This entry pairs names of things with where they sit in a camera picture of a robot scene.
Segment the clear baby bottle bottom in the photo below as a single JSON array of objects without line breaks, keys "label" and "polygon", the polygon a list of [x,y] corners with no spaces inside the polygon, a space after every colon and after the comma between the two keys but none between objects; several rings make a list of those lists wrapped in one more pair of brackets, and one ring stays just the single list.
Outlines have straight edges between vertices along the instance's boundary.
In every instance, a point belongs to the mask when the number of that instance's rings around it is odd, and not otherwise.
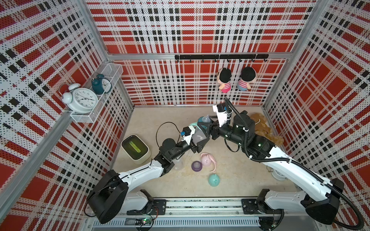
[{"label": "clear baby bottle bottom", "polygon": [[198,146],[198,143],[207,139],[206,135],[198,127],[195,127],[195,133],[192,135],[193,143]]}]

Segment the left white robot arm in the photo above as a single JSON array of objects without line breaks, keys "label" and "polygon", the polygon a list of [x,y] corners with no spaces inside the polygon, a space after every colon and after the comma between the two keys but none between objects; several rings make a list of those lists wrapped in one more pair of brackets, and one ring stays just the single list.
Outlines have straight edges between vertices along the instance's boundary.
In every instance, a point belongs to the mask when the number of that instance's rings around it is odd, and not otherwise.
[{"label": "left white robot arm", "polygon": [[88,195],[87,204],[102,224],[128,211],[150,214],[154,207],[153,197],[146,190],[136,193],[132,190],[167,174],[175,165],[173,161],[188,150],[201,152],[209,139],[195,143],[191,138],[190,144],[186,141],[176,143],[172,138],[165,139],[158,155],[150,163],[127,172],[108,171]]}]

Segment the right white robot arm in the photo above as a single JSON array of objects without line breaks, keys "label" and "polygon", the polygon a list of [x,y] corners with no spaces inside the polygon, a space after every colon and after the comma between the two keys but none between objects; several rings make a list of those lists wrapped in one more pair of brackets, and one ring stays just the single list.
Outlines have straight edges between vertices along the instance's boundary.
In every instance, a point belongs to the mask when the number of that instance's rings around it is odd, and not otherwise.
[{"label": "right white robot arm", "polygon": [[[286,209],[304,211],[322,224],[336,224],[349,230],[361,230],[364,218],[359,209],[344,195],[344,183],[330,180],[308,169],[302,163],[285,154],[267,137],[256,133],[256,122],[246,111],[239,112],[229,99],[214,105],[215,116],[198,119],[199,129],[213,140],[222,137],[237,144],[240,150],[253,162],[262,163],[296,184],[301,191],[278,193],[262,190],[258,202],[260,211]],[[345,224],[336,220],[340,202],[344,201],[353,210],[357,223]]]}]

